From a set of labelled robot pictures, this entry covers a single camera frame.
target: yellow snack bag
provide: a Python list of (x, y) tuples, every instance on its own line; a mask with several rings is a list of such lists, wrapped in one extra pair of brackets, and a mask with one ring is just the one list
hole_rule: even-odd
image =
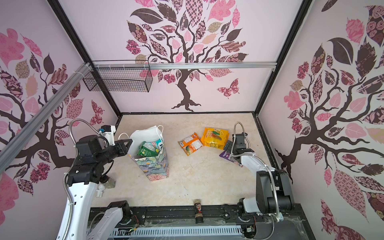
[(223, 150), (228, 141), (228, 136), (229, 132), (227, 130), (206, 127), (201, 142), (207, 147)]

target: butterfly decal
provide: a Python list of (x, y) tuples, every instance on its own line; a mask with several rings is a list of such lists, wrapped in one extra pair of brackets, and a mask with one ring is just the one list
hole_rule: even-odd
[(217, 90), (221, 93), (224, 93), (224, 96), (226, 96), (229, 99), (229, 96), (232, 95), (232, 93), (239, 93), (238, 85), (238, 78), (236, 78), (229, 88), (218, 88)]
[(91, 125), (100, 124), (103, 122), (103, 118), (100, 116), (103, 114), (103, 110), (101, 107), (98, 107), (97, 104), (92, 100), (92, 108), (95, 112), (95, 115), (92, 117), (91, 121), (89, 122)]

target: aluminum rail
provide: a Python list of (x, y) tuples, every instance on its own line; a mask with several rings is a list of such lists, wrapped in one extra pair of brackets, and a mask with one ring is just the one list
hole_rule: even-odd
[[(148, 64), (135, 63), (113, 63), (113, 64), (98, 64), (95, 63), (95, 68), (137, 68), (148, 67)], [(242, 62), (242, 63), (155, 63), (149, 64), (152, 70), (164, 69), (211, 69), (211, 68), (275, 68), (276, 62)]]
[(89, 63), (81, 65), (57, 90), (48, 102), (33, 116), (21, 131), (5, 146), (0, 155), (0, 174), (11, 164), (23, 147), (31, 140), (44, 122), (65, 99), (68, 93), (89, 73)]

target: snack package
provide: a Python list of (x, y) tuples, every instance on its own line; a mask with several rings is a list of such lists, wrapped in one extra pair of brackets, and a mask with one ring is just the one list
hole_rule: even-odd
[(238, 161), (236, 161), (236, 160), (234, 160), (234, 159), (231, 159), (231, 158), (229, 157), (229, 155), (231, 155), (230, 152), (224, 151), (224, 152), (222, 152), (219, 156), (222, 157), (222, 158), (224, 158), (224, 159), (227, 159), (228, 161), (231, 161), (231, 162), (236, 163), (236, 164), (239, 165), (240, 167), (243, 167), (243, 165), (242, 165), (241, 163), (239, 163)]
[(143, 157), (155, 157), (159, 154), (160, 149), (156, 142), (142, 142), (139, 146), (137, 154)]
[(206, 127), (201, 142), (207, 147), (223, 150), (227, 143), (229, 132), (227, 130)]
[(199, 136), (197, 135), (197, 133), (194, 133), (179, 141), (179, 144), (188, 156), (203, 146), (203, 144), (199, 140)]

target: pink wall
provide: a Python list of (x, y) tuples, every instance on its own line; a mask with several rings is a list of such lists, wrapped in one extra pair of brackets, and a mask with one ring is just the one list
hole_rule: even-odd
[(379, 0), (316, 1), (261, 112), (318, 240), (382, 239), (383, 21)]
[[(83, 61), (44, 0), (4, 2), (0, 20), (2, 149)], [(71, 91), (0, 176), (2, 238), (56, 237), (66, 202), (63, 173), (75, 155), (67, 123), (77, 117), (96, 128), (117, 119), (102, 93), (89, 92), (83, 81)], [(73, 129), (75, 139), (93, 133), (84, 124)]]
[[(301, 0), (61, 3), (93, 60), (177, 63), (276, 61)], [(149, 93), (111, 94), (122, 112), (254, 111), (270, 75), (264, 68), (199, 71), (180, 71), (179, 78), (176, 70), (153, 71)], [(198, 79), (190, 79), (191, 72)]]

